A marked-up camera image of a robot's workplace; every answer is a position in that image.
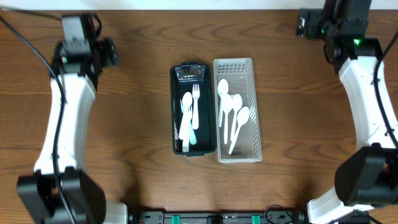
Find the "white plastic utensil handle up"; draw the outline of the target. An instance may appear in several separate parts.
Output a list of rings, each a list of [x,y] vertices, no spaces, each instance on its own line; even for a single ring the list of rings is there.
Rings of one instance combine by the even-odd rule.
[[[183,95],[182,106],[183,106],[183,116],[182,122],[179,130],[179,138],[181,140],[188,138],[188,109],[192,105],[192,94],[188,91]]]

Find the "white plastic fork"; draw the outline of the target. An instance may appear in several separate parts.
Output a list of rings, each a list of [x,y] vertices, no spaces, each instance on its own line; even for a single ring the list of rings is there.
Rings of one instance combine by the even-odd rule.
[[[189,122],[192,119],[192,107],[189,106],[186,108],[186,111],[184,112],[185,115],[185,126],[184,126],[184,139],[182,143],[182,152],[188,152],[189,151]]]
[[[193,97],[192,126],[193,126],[193,129],[198,129],[199,128],[198,99],[200,97],[199,84],[194,84],[193,85],[192,97]]]

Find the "white plastic spoon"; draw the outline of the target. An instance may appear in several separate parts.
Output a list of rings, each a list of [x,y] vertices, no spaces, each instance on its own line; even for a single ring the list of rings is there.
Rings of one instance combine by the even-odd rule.
[[[232,109],[232,97],[229,94],[223,96],[223,112],[224,112],[224,144],[228,143],[228,115]]]
[[[249,119],[249,115],[250,115],[250,110],[247,106],[242,107],[237,114],[237,118],[236,118],[236,122],[237,122],[237,128],[234,132],[234,136],[232,138],[232,143],[229,147],[229,155],[232,155],[232,152],[234,150],[234,147],[236,145],[236,141],[238,139],[239,136],[239,132],[241,127],[247,123],[248,119]]]
[[[236,132],[236,122],[237,122],[238,111],[242,108],[242,105],[243,105],[243,99],[240,94],[233,95],[232,100],[233,100],[232,109],[234,112],[234,116],[233,116],[233,122],[232,122],[232,126],[231,126],[231,135],[230,135],[231,140],[233,140],[234,134]]]
[[[221,79],[220,82],[218,83],[218,95],[220,97],[220,107],[219,107],[219,114],[218,114],[218,126],[221,127],[222,125],[222,119],[223,119],[223,97],[225,94],[228,93],[229,90],[229,86],[228,86],[228,82],[226,79]]]

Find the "mint green plastic fork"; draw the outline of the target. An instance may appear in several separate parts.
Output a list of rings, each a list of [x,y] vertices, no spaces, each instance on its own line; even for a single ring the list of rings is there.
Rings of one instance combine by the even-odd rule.
[[[182,101],[180,101],[180,107],[181,107],[182,113],[184,113],[185,109],[184,109]],[[194,129],[193,129],[193,126],[192,126],[192,122],[189,122],[189,143],[191,145],[195,145],[197,143],[197,138],[195,136],[195,132],[194,132]]]

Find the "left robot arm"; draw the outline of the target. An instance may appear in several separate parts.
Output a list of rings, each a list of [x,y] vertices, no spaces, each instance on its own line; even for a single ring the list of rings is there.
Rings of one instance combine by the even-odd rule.
[[[61,18],[65,38],[47,63],[52,90],[44,145],[17,194],[36,223],[127,223],[128,207],[110,202],[86,171],[86,135],[103,69],[119,63],[95,13]]]

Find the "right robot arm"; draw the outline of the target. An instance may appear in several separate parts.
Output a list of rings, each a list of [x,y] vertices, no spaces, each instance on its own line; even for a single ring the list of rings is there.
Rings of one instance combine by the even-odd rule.
[[[370,211],[397,203],[397,118],[384,79],[383,49],[366,36],[370,1],[326,1],[299,10],[296,34],[322,40],[349,99],[356,152],[333,187],[297,212],[294,223],[372,223]]]

